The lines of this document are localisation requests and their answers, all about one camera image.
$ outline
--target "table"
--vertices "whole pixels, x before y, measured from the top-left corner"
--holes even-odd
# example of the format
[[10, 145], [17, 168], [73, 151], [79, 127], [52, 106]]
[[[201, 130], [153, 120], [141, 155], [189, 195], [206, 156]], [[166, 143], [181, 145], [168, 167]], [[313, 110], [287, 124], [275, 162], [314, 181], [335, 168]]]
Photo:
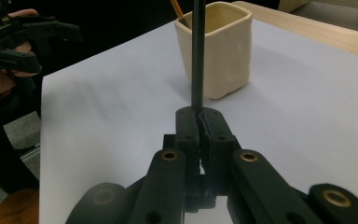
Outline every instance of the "table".
[[[259, 11], [250, 83], [204, 106], [291, 186], [331, 183], [358, 196], [358, 54], [267, 24]], [[143, 177], [190, 94], [173, 22], [45, 77], [40, 223], [64, 223], [99, 183]], [[229, 222], [225, 198], [186, 214], [186, 223]]]
[[254, 13], [255, 19], [259, 21], [358, 55], [358, 31], [309, 20], [243, 1], [236, 1], [233, 4], [248, 8]]

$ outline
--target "pencil holder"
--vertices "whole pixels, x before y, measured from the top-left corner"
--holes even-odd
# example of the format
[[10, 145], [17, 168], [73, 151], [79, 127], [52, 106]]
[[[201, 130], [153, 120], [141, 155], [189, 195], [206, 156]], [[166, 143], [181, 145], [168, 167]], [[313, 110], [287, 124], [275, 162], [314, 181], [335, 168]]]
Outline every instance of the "pencil holder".
[[[192, 12], [188, 26], [174, 22], [187, 78], [191, 81]], [[218, 99], [249, 82], [252, 12], [231, 3], [214, 2], [205, 8], [203, 95]]]

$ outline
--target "metal rod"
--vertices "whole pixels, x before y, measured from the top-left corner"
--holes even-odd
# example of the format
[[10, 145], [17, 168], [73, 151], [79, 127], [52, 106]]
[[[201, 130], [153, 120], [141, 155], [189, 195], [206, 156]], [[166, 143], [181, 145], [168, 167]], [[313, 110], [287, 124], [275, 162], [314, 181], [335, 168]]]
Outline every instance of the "metal rod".
[[204, 42], [205, 0], [195, 0], [192, 28], [191, 107], [197, 115], [202, 110]]

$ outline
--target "screw hole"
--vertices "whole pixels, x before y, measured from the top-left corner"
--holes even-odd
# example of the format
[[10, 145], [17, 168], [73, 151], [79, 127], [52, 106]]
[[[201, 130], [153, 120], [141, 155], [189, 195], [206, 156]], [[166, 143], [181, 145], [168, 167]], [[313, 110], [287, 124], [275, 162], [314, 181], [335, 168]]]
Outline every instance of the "screw hole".
[[351, 200], [343, 193], [334, 189], [325, 189], [322, 192], [324, 199], [338, 207], [350, 207]]
[[258, 160], [257, 156], [250, 152], [242, 153], [241, 159], [243, 159], [244, 161], [257, 161]]
[[165, 161], [176, 161], [178, 159], [178, 154], [174, 151], [166, 151], [162, 153], [162, 159]]

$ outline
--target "white table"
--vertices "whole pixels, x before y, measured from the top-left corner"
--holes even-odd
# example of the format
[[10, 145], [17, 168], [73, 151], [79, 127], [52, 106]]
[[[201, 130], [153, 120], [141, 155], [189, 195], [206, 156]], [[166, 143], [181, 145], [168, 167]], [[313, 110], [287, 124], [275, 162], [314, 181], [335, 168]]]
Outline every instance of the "white table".
[[[45, 77], [40, 223], [64, 223], [99, 183], [143, 177], [190, 94], [172, 22]], [[254, 20], [250, 83], [204, 106], [291, 186], [358, 196], [357, 55]], [[224, 200], [185, 223], [229, 223]]]

